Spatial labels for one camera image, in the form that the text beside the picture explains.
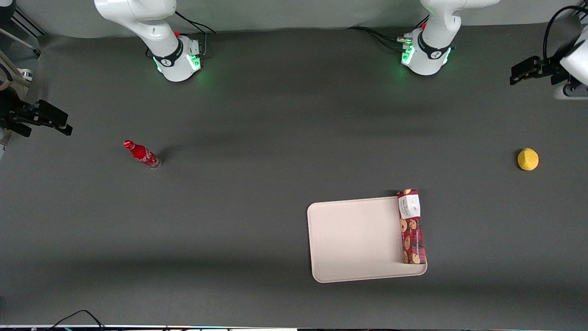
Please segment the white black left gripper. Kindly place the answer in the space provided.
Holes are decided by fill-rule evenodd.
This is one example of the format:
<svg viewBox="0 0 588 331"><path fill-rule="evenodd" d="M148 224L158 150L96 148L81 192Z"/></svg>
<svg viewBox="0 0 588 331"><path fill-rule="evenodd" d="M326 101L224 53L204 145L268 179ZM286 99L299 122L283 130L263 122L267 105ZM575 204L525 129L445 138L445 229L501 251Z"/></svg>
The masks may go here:
<svg viewBox="0 0 588 331"><path fill-rule="evenodd" d="M519 82L542 78L543 73L552 77L552 84L564 80L588 83L588 45L586 39L577 39L559 47L556 52L545 60L533 55L511 69L509 84L514 86Z"/></svg>

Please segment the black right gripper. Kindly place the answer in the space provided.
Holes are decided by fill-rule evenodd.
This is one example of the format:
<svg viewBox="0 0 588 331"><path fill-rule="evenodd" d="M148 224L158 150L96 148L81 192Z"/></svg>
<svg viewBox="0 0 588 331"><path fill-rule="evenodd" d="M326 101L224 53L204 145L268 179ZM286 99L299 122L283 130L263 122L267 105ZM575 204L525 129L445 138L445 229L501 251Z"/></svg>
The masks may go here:
<svg viewBox="0 0 588 331"><path fill-rule="evenodd" d="M23 137L29 137L32 129L25 122L32 122L34 109L40 119L37 126L46 126L61 134L71 136L72 127L67 123L68 114L45 100L26 103L11 87L0 91L0 126Z"/></svg>

